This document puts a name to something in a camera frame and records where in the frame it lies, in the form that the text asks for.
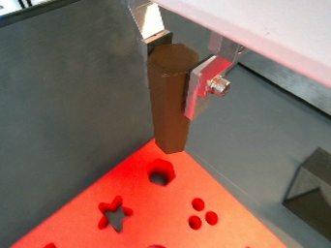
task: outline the gray wall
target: gray wall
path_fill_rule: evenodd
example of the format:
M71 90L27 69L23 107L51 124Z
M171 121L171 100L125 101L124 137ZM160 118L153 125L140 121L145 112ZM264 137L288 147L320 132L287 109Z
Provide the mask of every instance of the gray wall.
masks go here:
M207 56L210 31L178 15L163 16L175 42ZM191 122L186 150L288 247L328 248L331 242L282 202L314 150L331 152L331 118L240 65L227 79L227 96L212 96Z
M119 1L0 29L0 247L151 139L136 50Z

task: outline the bolt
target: bolt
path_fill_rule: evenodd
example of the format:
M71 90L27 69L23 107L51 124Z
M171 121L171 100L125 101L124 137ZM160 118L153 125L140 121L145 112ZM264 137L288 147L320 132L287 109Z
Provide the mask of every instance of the bolt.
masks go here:
M238 54L242 54L243 50L244 50L244 46L239 46Z
M224 97L230 91L231 83L227 81L223 76L218 75L208 82L210 93Z

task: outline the star-shaped hole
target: star-shaped hole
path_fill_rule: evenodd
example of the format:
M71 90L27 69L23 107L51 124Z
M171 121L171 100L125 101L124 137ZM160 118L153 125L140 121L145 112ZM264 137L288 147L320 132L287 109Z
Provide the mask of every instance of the star-shaped hole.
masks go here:
M123 231L124 220L133 214L132 209L123 206L121 197L115 197L112 203L100 203L99 210L103 214L99 222L99 229L103 230L107 226L112 226L115 231L120 233Z

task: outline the red shape sorter board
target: red shape sorter board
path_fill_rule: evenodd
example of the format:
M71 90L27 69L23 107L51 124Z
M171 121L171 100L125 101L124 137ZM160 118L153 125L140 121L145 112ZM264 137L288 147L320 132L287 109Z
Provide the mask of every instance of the red shape sorter board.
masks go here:
M119 207L120 232L105 217ZM152 140L12 247L286 246L188 154L164 154Z

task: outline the circular hole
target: circular hole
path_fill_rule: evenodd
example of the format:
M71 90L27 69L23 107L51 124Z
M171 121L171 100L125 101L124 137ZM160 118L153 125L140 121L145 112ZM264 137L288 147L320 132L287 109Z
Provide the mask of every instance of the circular hole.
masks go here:
M191 201L191 206L196 211L202 211L204 209L204 201L200 198L195 198Z
M219 216L218 216L216 212L210 211L206 213L206 221L212 226L218 224Z
M148 246L147 248L165 248L165 247L159 244L155 244L155 245Z
M194 230L198 230L202 227L202 220L200 220L200 218L198 216L191 216L188 218L188 224L190 224L190 227Z

